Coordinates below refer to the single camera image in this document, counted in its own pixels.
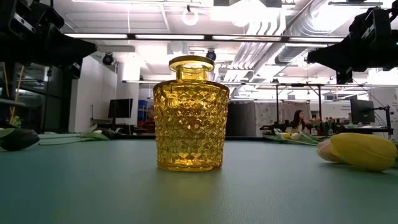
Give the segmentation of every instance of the round ceiling lamp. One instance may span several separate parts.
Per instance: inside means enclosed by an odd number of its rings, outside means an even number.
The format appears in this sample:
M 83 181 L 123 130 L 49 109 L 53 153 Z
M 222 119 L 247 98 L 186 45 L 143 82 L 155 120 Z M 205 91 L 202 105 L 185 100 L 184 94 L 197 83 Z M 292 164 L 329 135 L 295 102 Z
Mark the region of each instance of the round ceiling lamp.
M 192 19 L 188 19 L 188 14 L 193 14 L 193 18 L 192 18 Z M 193 26 L 193 25 L 195 25 L 196 23 L 198 23 L 198 21 L 199 21 L 199 14 L 198 14 L 198 12 L 196 12 L 196 11 L 192 11 L 192 10 L 190 9 L 190 6 L 187 5 L 187 10 L 184 11 L 184 13 L 182 14 L 181 19 L 182 19 L 182 22 L 183 22 L 185 25 Z

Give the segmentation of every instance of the textured glass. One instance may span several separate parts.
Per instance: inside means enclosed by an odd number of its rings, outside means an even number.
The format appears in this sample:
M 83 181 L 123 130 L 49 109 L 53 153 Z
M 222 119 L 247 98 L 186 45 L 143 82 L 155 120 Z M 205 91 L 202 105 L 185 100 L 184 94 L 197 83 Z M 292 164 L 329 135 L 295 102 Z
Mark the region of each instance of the textured glass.
M 178 78 L 154 87 L 160 168 L 206 171 L 221 167 L 228 95 L 226 86 L 198 79 Z

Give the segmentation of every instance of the green table surface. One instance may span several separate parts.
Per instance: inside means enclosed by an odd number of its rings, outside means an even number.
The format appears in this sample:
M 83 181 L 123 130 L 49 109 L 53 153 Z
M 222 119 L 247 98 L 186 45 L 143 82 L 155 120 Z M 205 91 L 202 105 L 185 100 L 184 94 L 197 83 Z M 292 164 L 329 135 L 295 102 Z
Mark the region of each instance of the green table surface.
M 154 140 L 0 152 L 0 223 L 398 223 L 398 170 L 227 141 L 223 168 L 157 169 Z

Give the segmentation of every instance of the person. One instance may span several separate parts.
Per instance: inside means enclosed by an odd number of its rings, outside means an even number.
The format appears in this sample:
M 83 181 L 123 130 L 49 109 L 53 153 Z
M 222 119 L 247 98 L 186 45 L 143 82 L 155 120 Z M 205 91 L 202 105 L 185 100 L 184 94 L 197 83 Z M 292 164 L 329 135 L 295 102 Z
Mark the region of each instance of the person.
M 294 113 L 292 127 L 294 132 L 300 132 L 304 130 L 305 128 L 304 111 L 297 110 Z

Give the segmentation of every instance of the ceiling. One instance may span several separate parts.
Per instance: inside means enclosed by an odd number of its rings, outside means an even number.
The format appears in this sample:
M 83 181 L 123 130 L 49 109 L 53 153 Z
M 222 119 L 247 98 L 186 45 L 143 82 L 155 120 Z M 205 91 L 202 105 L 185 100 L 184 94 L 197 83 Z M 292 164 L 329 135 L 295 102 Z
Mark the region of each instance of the ceiling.
M 188 26 L 182 21 L 182 14 L 186 11 L 186 3 L 181 4 L 108 4 L 103 2 L 75 2 L 72 0 L 54 0 L 55 10 L 65 19 L 64 33 L 156 33 L 156 34 L 247 34 L 250 26 L 238 27 L 232 21 L 216 21 L 215 10 L 220 7 L 212 7 L 209 0 L 200 7 L 192 6 L 199 16 L 198 22 L 194 26 Z M 282 10 L 286 24 L 303 8 L 308 0 L 287 0 L 284 4 L 295 3 L 294 7 Z M 383 1 L 384 6 L 391 5 L 391 1 Z M 356 12 L 366 11 L 365 9 L 355 9 Z M 244 10 L 239 9 L 232 19 L 241 18 Z M 267 15 L 269 11 L 264 11 L 261 15 Z M 330 36 L 344 37 L 348 34 L 348 26 L 352 23 L 354 15 L 341 24 Z M 398 22 L 392 24 L 393 28 L 398 28 Z M 156 77 L 157 80 L 171 78 L 168 68 L 168 61 L 175 57 L 168 54 L 170 41 L 132 41 L 132 40 L 97 40 L 98 50 L 109 49 L 109 46 L 135 47 L 135 53 L 141 60 L 141 75 L 144 79 Z M 188 53 L 205 56 L 207 49 L 214 49 L 217 54 L 216 63 L 230 64 L 243 44 L 234 42 L 184 42 L 188 47 Z M 268 51 L 261 58 L 269 55 L 271 45 L 267 46 Z M 118 60 L 123 61 L 126 53 L 114 53 Z M 305 52 L 297 56 L 290 64 L 290 67 L 282 67 L 279 72 L 268 75 L 262 82 L 268 82 L 271 78 L 278 78 L 280 82 L 310 82 L 326 83 L 333 81 L 335 72 L 319 64 L 308 65 L 303 62 Z M 355 73 L 357 82 L 365 82 L 368 73 Z

